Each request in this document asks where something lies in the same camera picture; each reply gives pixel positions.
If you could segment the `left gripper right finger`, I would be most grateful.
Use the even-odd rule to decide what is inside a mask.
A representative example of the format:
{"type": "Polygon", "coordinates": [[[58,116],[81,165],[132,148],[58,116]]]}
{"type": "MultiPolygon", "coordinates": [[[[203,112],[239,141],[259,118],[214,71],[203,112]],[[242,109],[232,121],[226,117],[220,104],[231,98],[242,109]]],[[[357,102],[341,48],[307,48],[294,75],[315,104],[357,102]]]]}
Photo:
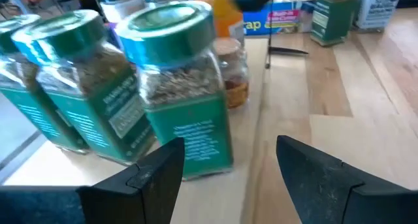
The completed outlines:
{"type": "Polygon", "coordinates": [[[290,136],[276,141],[281,176],[302,223],[417,223],[417,192],[290,136]]]}

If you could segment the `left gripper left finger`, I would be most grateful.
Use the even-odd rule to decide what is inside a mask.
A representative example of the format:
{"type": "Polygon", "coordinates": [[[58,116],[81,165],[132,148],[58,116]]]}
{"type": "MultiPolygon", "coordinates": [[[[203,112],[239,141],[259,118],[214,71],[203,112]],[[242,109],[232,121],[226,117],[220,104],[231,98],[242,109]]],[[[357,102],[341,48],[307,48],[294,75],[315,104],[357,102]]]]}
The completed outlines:
{"type": "Polygon", "coordinates": [[[1,222],[170,223],[184,158],[185,140],[174,138],[95,185],[3,186],[1,222]]]}

